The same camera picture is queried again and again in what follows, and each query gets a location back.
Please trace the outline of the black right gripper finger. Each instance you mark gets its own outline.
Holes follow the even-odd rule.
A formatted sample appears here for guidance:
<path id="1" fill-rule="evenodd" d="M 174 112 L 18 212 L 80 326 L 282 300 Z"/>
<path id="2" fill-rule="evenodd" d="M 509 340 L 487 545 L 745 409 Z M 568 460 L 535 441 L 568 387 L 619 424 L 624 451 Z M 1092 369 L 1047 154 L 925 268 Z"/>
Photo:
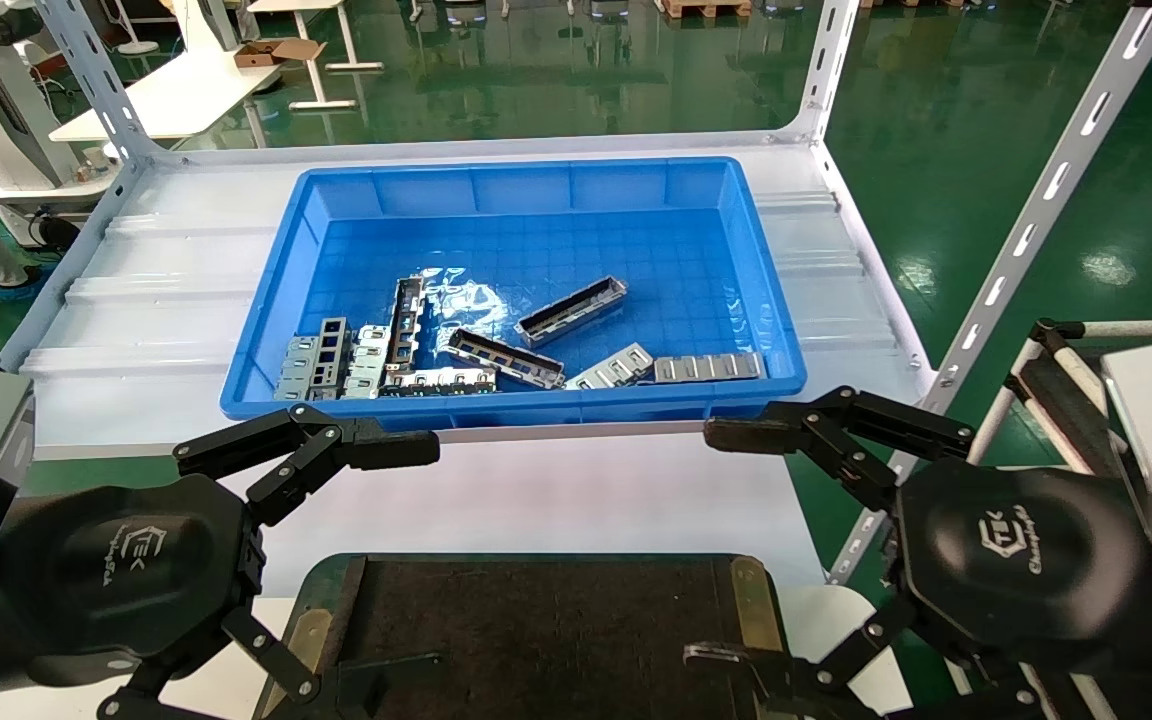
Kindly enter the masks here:
<path id="1" fill-rule="evenodd" d="M 872 511 L 892 509 L 897 473 L 861 444 L 916 458 L 965 458 L 973 437 L 973 429 L 958 420 L 850 386 L 813 401 L 771 402 L 755 418 L 714 416 L 704 425 L 705 442 L 714 450 L 803 454 Z"/>

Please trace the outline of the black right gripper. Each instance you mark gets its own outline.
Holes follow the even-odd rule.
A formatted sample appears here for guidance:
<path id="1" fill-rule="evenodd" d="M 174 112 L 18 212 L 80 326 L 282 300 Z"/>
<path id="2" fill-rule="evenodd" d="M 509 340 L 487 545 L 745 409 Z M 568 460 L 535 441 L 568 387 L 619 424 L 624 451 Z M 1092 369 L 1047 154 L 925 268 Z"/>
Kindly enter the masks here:
<path id="1" fill-rule="evenodd" d="M 958 644 L 1084 669 L 1114 655 L 1116 634 L 1152 559 L 1124 488 L 1075 471 L 929 465 L 896 493 L 901 578 Z M 765 714 L 915 719 L 851 688 L 914 628 L 890 598 L 813 662 L 786 646 L 776 598 L 737 598 L 740 642 L 695 641 L 692 669 L 732 676 Z"/>

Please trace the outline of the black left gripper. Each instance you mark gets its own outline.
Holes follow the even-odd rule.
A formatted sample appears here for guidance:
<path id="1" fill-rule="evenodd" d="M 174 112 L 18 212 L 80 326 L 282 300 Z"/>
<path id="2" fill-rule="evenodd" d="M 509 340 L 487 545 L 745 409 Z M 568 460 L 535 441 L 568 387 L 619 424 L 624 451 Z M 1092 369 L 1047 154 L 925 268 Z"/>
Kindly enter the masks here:
<path id="1" fill-rule="evenodd" d="M 439 457 L 431 430 L 291 406 L 175 447 L 180 473 L 205 477 L 23 498 L 0 533 L 0 687 L 86 685 L 137 667 L 96 717 L 210 719 L 160 694 L 230 642 L 283 689 L 276 714 L 305 719 L 323 705 L 323 679 L 248 611 L 265 564 L 260 525 L 287 520 L 340 470 Z M 215 482 L 271 460 L 247 502 Z"/>

